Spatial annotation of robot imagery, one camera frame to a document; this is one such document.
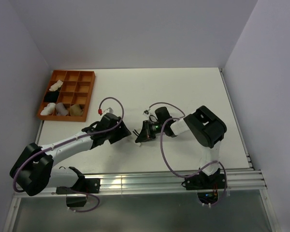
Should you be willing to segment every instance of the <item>white wall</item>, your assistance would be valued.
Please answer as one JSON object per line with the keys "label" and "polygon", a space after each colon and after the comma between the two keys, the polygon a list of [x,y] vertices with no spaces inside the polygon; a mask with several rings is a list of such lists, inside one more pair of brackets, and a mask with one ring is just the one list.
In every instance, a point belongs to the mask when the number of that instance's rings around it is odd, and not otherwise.
{"label": "white wall", "polygon": [[0,231],[12,199],[9,172],[34,142],[38,105],[49,78],[41,53],[7,0],[0,0]]}
{"label": "white wall", "polygon": [[290,0],[259,0],[225,67],[252,161],[290,232]]}
{"label": "white wall", "polygon": [[10,0],[52,68],[224,67],[257,0]]}

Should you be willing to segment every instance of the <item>white table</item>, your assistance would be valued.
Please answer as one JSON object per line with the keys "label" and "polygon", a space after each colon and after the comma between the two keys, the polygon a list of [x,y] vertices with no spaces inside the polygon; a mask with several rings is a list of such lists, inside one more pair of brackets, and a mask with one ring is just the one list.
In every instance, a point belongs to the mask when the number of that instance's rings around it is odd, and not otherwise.
{"label": "white table", "polygon": [[[50,144],[72,136],[82,128],[100,119],[98,106],[108,96],[118,98],[124,108],[124,122],[130,131],[140,129],[145,120],[143,111],[155,102],[169,102],[186,114],[206,105],[227,125],[227,133],[221,144],[220,161],[227,169],[249,168],[245,150],[232,113],[228,96],[218,68],[172,69],[110,69],[94,70],[96,80],[87,121],[45,121],[39,145]],[[112,107],[121,115],[118,104],[107,100],[102,109]],[[172,116],[181,114],[168,107]],[[200,147],[191,132],[176,138],[164,137],[164,151],[174,170],[196,170],[201,159]],[[135,173],[168,171],[163,162],[159,138],[138,147],[128,138],[110,145],[74,155],[58,166],[74,166],[82,173]]]}

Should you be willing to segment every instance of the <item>white cable clip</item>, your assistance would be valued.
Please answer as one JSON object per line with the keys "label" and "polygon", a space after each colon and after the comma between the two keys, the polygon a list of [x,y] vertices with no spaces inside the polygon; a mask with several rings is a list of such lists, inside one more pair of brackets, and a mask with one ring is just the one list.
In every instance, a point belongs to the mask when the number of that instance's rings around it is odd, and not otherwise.
{"label": "white cable clip", "polygon": [[148,107],[147,109],[144,110],[143,115],[145,117],[149,117],[150,116],[150,108]]}
{"label": "white cable clip", "polygon": [[103,111],[103,113],[113,113],[113,109],[111,107],[108,107],[106,110]]}

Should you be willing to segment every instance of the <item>gray object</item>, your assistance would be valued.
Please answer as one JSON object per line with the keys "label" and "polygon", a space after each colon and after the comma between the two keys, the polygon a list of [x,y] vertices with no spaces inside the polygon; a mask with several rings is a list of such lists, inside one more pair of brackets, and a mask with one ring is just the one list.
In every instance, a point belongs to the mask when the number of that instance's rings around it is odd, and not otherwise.
{"label": "gray object", "polygon": [[57,116],[66,116],[69,113],[69,111],[66,109],[66,107],[64,107],[62,102],[56,104],[55,108],[57,110]]}

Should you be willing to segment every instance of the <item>tan object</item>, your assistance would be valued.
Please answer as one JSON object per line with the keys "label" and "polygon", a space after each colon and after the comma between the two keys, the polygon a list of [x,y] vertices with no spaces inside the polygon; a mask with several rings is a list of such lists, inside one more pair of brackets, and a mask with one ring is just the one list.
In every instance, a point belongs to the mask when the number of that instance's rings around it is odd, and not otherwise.
{"label": "tan object", "polygon": [[78,104],[72,105],[70,107],[70,115],[71,116],[82,116],[83,110],[81,109],[81,106]]}

